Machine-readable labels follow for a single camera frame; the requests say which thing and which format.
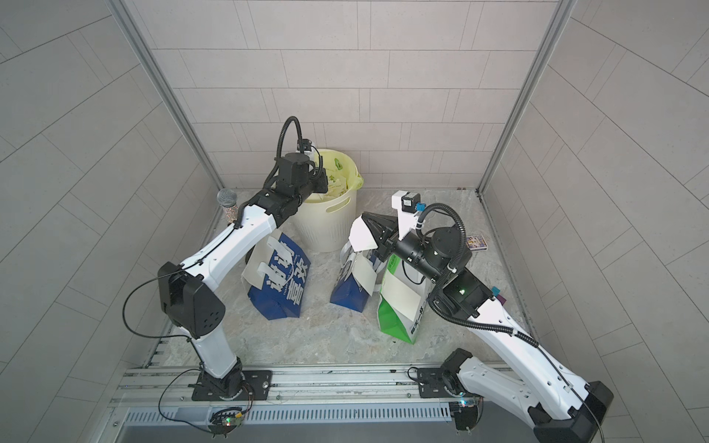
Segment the white paper receipt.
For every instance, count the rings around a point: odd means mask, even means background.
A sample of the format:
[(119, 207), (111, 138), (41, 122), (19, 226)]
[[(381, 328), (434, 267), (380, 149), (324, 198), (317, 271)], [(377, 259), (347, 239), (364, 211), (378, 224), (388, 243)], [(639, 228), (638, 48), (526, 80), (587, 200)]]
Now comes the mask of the white paper receipt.
[(351, 226), (349, 243), (356, 253), (378, 248), (377, 241), (362, 216), (356, 218)]

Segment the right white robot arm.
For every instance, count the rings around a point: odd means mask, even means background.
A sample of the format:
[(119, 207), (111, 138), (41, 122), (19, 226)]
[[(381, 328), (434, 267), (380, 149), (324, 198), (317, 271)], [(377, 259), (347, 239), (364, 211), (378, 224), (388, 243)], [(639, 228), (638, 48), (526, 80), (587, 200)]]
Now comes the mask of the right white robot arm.
[(533, 429), (540, 442), (591, 442), (603, 437), (602, 424), (614, 395), (601, 381), (586, 381), (551, 356), (507, 312), (467, 262), (465, 224), (450, 206), (433, 203), (412, 215), (364, 212), (351, 227), (357, 252), (372, 250), (381, 259), (397, 256), (433, 287), (426, 296), (431, 311), (470, 330), (511, 368), (512, 376), (458, 349), (441, 367), (450, 394), (494, 402)]

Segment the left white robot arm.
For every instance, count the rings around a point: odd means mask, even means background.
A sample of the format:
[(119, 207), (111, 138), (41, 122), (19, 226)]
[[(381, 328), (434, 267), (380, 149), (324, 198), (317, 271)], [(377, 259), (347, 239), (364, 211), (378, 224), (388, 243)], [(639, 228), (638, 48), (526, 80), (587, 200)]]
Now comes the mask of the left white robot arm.
[(158, 270), (161, 310), (177, 337), (195, 349), (201, 366), (198, 387), (215, 398), (233, 400), (246, 388), (242, 363), (223, 331), (225, 305), (214, 293), (229, 271), (260, 241), (295, 215), (306, 199), (328, 191), (323, 160), (304, 138), (297, 117), (279, 134), (274, 166), (263, 188), (236, 211), (234, 221), (201, 251)]

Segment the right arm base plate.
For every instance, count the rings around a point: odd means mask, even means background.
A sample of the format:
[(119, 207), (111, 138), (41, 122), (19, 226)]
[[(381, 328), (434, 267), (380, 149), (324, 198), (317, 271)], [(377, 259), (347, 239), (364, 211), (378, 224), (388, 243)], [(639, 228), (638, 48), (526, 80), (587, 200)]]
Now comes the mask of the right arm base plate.
[(416, 368), (415, 381), (422, 398), (456, 398), (463, 390), (452, 372), (443, 368)]

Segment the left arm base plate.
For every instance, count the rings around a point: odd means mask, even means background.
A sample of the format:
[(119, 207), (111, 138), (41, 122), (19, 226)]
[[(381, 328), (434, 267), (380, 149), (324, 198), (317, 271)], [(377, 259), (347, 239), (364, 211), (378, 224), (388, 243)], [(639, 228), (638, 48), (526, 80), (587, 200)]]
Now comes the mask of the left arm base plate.
[(273, 373), (269, 370), (238, 370), (224, 378), (214, 378), (202, 371), (192, 388), (193, 402), (265, 401), (271, 388)]

